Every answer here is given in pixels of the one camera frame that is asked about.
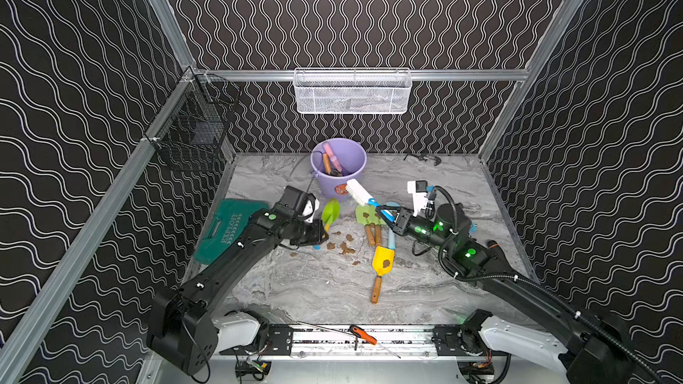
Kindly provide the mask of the white blue brush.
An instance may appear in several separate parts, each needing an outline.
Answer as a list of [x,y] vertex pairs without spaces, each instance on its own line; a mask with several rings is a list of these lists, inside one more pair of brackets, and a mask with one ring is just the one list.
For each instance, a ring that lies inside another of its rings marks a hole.
[[356,201],[359,206],[371,206],[375,212],[375,207],[383,206],[377,202],[371,194],[356,180],[350,179],[346,184],[348,194]]

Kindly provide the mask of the lime front trowel yellow handle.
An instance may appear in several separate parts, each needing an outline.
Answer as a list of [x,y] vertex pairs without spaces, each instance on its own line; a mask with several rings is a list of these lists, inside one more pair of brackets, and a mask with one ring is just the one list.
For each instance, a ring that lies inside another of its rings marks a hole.
[[340,201],[337,198],[332,198],[331,200],[329,200],[325,205],[325,208],[321,215],[321,220],[323,222],[325,231],[323,241],[325,241],[325,239],[329,237],[329,231],[332,227],[332,224],[339,218],[340,213]]

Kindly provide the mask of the yellow square trowel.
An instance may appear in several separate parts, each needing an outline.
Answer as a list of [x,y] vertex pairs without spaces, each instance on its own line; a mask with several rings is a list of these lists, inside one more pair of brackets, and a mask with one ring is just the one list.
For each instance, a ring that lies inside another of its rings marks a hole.
[[391,272],[394,259],[395,252],[393,250],[382,246],[375,247],[375,255],[372,262],[373,270],[376,274],[371,294],[371,302],[373,304],[377,304],[379,302],[382,289],[382,279],[385,275]]

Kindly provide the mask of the lime front trowel wooden handle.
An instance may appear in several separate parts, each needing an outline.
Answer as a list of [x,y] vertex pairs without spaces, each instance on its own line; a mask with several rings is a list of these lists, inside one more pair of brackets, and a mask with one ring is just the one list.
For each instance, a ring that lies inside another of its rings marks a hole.
[[323,159],[323,166],[324,166],[325,174],[331,176],[332,175],[332,167],[331,167],[331,162],[330,162],[328,154],[324,153],[322,155],[322,159]]

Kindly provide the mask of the purple trowel pink handle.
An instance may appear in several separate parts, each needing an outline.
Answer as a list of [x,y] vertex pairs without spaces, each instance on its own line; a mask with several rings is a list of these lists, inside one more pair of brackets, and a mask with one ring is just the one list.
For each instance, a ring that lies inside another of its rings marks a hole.
[[332,147],[328,142],[325,142],[323,144],[323,149],[324,149],[325,153],[328,154],[329,159],[331,159],[333,156],[335,156],[334,151],[332,150]]
[[331,161],[332,165],[334,166],[334,168],[336,169],[336,171],[339,172],[339,175],[340,175],[340,176],[347,176],[347,175],[352,174],[352,171],[350,171],[349,169],[347,169],[347,168],[342,164],[342,162],[341,162],[341,160],[338,158],[338,156],[333,156],[333,157],[330,159],[330,161]]

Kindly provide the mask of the purple front trowel pink handle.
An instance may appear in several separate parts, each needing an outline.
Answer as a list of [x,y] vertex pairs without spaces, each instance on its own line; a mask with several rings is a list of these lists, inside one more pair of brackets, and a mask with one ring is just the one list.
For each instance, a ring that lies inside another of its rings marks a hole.
[[342,164],[342,162],[341,162],[341,160],[338,158],[338,156],[333,156],[333,157],[330,159],[330,161],[331,161],[332,165],[334,166],[334,168],[336,169],[336,171],[339,172],[339,175],[340,175],[340,176],[347,176],[347,175],[352,174],[352,171],[350,171],[349,169],[347,169],[347,168]]

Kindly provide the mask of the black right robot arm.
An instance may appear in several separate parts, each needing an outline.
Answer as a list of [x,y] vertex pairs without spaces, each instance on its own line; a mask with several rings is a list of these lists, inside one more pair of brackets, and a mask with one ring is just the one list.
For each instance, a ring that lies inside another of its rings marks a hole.
[[471,236],[472,222],[441,186],[423,194],[414,209],[370,200],[390,230],[434,247],[441,268],[457,282],[504,300],[544,330],[505,331],[494,315],[476,313],[474,343],[540,364],[570,383],[626,383],[636,372],[663,378],[633,348],[624,322],[570,305],[551,290],[512,268],[494,240]]

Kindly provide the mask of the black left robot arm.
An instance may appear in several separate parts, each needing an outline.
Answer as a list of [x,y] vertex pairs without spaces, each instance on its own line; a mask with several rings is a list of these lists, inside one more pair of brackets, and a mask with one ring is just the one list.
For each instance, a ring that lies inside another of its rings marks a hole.
[[177,289],[163,288],[149,313],[147,346],[188,376],[195,376],[218,350],[219,328],[212,314],[235,285],[283,241],[320,245],[329,238],[320,218],[302,218],[261,209],[204,271]]

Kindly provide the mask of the purple plastic bucket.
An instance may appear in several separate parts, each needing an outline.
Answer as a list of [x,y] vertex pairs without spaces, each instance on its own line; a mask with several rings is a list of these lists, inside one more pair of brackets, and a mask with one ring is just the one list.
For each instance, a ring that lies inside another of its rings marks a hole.
[[349,180],[360,181],[367,154],[355,140],[334,138],[316,145],[309,158],[322,195],[343,202],[350,199]]

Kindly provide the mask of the black clip tool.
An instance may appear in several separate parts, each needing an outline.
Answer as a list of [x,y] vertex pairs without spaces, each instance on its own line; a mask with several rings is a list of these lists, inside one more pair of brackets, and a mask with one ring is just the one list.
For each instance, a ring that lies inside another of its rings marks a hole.
[[407,153],[404,159],[407,160],[407,158],[415,158],[420,162],[433,163],[434,166],[439,166],[442,163],[442,159],[439,156],[430,153]]

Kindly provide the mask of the green plastic tool case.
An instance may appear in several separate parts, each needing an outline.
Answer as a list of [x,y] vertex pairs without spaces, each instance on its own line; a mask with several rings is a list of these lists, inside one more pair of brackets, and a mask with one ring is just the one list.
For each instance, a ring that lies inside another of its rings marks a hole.
[[223,199],[213,215],[206,236],[195,250],[195,261],[202,265],[210,265],[238,239],[247,226],[249,217],[268,207],[269,205],[263,201]]

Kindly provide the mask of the orange handled screwdriver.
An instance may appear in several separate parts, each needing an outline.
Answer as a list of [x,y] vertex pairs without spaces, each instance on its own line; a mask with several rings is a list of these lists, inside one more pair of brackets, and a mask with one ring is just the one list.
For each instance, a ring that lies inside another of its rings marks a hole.
[[365,329],[361,328],[360,326],[351,325],[349,327],[349,332],[351,334],[353,334],[357,340],[361,340],[361,341],[364,341],[364,342],[371,344],[373,346],[377,346],[377,347],[381,348],[382,350],[387,351],[391,355],[393,355],[397,358],[401,358],[400,355],[398,355],[397,353],[394,353],[393,351],[391,351],[388,348],[386,348],[385,346],[383,346],[382,343],[377,341],[377,339],[375,337],[370,335]]

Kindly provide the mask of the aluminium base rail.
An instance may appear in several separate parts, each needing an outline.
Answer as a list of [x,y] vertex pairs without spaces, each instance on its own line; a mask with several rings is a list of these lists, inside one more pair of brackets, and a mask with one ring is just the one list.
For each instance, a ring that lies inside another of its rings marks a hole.
[[432,360],[509,353],[537,364],[556,364],[567,348],[547,332],[510,324],[496,316],[481,325],[367,325],[365,330],[397,358],[357,340],[347,325],[268,324],[235,316],[219,328],[213,356],[236,350],[241,357],[292,360]]

